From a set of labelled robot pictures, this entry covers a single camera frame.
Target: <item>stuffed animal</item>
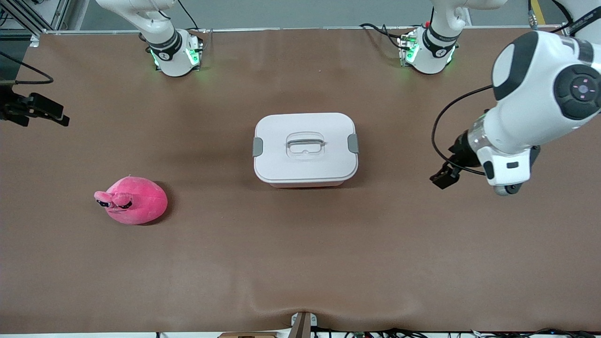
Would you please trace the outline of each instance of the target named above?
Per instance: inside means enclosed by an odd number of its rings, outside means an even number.
[[[156,183],[141,177],[124,177],[110,188],[94,193],[96,202],[119,223],[144,224],[167,209],[167,195]]]

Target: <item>yellow stripe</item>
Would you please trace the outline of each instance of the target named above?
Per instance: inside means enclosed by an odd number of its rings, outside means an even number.
[[[538,0],[532,0],[532,10],[534,11],[534,15],[536,15],[538,24],[545,25],[545,17],[543,17],[543,11],[540,10],[540,5],[538,4]]]

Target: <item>white lid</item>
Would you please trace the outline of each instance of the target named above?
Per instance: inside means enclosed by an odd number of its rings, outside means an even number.
[[[266,116],[253,148],[255,173],[267,183],[343,181],[359,162],[355,124],[339,112]]]

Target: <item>plush toy eye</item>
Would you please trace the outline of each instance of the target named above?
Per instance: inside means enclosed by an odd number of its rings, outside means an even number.
[[[128,208],[129,208],[129,207],[131,207],[131,206],[132,206],[132,201],[129,201],[129,203],[128,203],[128,204],[125,204],[125,205],[120,205],[119,207],[120,207],[120,208],[122,208],[122,209],[128,209]]]
[[[101,207],[109,207],[109,205],[111,205],[110,202],[102,202],[100,200],[96,200],[96,202],[98,202]]]

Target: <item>white robotic arm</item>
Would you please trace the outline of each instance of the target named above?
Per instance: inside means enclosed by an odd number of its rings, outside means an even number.
[[[432,21],[421,26],[400,41],[408,51],[401,52],[403,62],[426,74],[440,72],[451,61],[455,42],[465,27],[464,8],[492,10],[507,0],[432,0]]]
[[[600,45],[541,31],[517,38],[493,66],[497,105],[458,137],[450,148],[450,161],[430,179],[444,189],[459,179],[461,167],[482,165],[495,192],[516,193],[530,178],[542,144],[580,128],[599,113],[599,72]]]
[[[150,46],[154,62],[168,76],[183,76],[200,65],[202,44],[198,37],[175,29],[161,11],[176,0],[96,0],[140,30]]]

